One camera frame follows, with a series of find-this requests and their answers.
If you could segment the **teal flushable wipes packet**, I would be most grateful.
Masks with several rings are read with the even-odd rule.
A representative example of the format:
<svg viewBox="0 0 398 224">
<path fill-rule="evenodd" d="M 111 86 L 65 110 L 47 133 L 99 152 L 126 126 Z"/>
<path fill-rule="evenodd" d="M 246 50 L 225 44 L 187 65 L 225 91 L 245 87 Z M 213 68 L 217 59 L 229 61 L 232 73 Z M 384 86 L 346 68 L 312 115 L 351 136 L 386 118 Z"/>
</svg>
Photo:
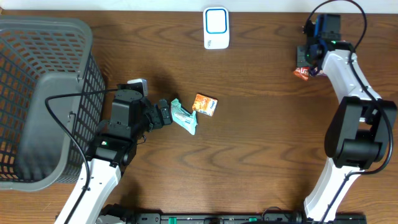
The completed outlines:
<svg viewBox="0 0 398 224">
<path fill-rule="evenodd" d="M 171 101 L 171 113 L 174 122 L 186 129 L 191 135 L 195 135 L 197 126 L 196 111 L 189 113 L 176 98 Z"/>
</svg>

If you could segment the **orange Kleenex tissue pack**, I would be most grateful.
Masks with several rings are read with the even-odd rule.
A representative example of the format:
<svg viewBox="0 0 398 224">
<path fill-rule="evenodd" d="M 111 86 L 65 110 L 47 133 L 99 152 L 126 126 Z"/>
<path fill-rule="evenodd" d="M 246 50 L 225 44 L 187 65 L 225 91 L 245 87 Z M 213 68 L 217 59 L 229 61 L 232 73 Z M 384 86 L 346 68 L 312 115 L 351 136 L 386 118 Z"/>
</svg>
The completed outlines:
<svg viewBox="0 0 398 224">
<path fill-rule="evenodd" d="M 192 110 L 208 116 L 213 116 L 217 104 L 218 100 L 198 93 L 194 99 Z"/>
</svg>

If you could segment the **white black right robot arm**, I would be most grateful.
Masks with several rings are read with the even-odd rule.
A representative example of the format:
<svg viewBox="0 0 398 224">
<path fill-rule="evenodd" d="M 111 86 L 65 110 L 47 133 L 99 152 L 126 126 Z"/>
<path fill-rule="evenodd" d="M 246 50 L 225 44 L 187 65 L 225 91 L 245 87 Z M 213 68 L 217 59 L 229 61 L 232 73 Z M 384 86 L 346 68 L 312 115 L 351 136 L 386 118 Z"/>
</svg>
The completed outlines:
<svg viewBox="0 0 398 224">
<path fill-rule="evenodd" d="M 339 107 L 327 129 L 327 156 L 321 176 L 304 200 L 305 219 L 310 223 L 333 223 L 339 204 L 353 182 L 392 152 L 392 127 L 397 106 L 383 100 L 361 71 L 356 50 L 342 40 L 340 16 L 320 14 L 303 27 L 307 42 L 297 48 L 297 66 L 308 76 L 326 76 Z"/>
</svg>

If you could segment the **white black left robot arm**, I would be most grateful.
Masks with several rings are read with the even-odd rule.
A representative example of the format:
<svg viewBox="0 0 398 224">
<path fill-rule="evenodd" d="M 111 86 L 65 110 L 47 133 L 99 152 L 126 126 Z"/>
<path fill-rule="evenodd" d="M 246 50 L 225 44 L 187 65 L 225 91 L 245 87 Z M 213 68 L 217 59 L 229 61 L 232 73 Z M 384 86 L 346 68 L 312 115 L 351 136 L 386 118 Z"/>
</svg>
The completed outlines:
<svg viewBox="0 0 398 224">
<path fill-rule="evenodd" d="M 139 140 L 171 123 L 167 100 L 152 104 L 140 89 L 116 90 L 111 118 L 89 142 L 78 181 L 56 223 L 95 223 L 136 155 Z"/>
</svg>

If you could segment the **orange snack bar wrapper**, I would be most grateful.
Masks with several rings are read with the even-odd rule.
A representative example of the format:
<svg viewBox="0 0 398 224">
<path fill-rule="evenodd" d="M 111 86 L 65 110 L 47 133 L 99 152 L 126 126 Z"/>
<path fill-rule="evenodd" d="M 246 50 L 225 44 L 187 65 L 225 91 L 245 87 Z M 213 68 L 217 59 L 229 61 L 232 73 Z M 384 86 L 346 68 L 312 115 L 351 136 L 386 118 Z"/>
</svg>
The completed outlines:
<svg viewBox="0 0 398 224">
<path fill-rule="evenodd" d="M 293 74 L 305 81 L 308 81 L 310 78 L 326 75 L 323 70 L 319 70 L 315 67 L 297 67 Z"/>
</svg>

